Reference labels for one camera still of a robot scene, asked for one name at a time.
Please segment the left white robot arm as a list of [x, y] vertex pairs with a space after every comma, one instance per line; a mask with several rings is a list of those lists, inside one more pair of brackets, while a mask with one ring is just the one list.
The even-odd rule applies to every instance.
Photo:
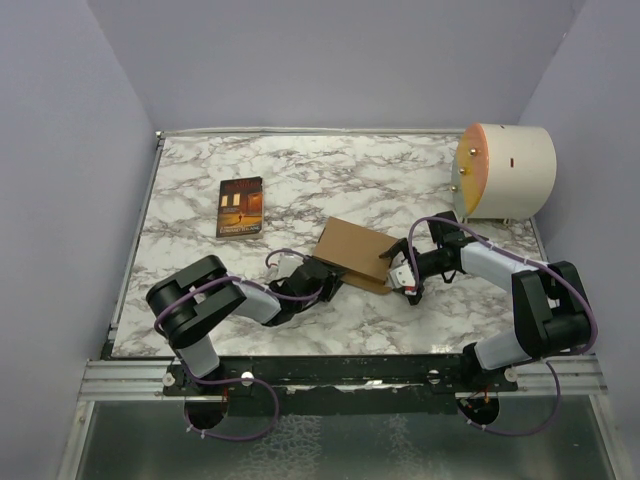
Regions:
[[292, 273], [266, 285], [230, 273], [220, 258], [208, 255], [152, 286], [146, 302], [154, 329], [188, 368], [186, 382], [206, 395], [220, 385], [220, 359], [209, 334], [236, 315], [265, 327], [289, 322], [343, 284], [346, 269], [305, 256]]

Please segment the brown cardboard box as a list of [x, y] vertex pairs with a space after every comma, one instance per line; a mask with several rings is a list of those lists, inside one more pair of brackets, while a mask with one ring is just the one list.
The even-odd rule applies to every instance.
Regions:
[[330, 217], [313, 249], [312, 256], [346, 270], [343, 282], [378, 295], [391, 292], [386, 286], [391, 260], [381, 258], [397, 238]]

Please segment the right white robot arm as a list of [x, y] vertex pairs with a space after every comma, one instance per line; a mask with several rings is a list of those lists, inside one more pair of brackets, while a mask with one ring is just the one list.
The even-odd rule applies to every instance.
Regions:
[[581, 354], [594, 345], [597, 323], [572, 263], [544, 263], [505, 250], [458, 222], [451, 211], [424, 221], [435, 249], [421, 253], [407, 236], [379, 255], [390, 262], [386, 283], [393, 291], [416, 305], [427, 279], [450, 283], [457, 274], [468, 274], [511, 296], [512, 327], [462, 352], [459, 378], [467, 389], [483, 390], [509, 367]]

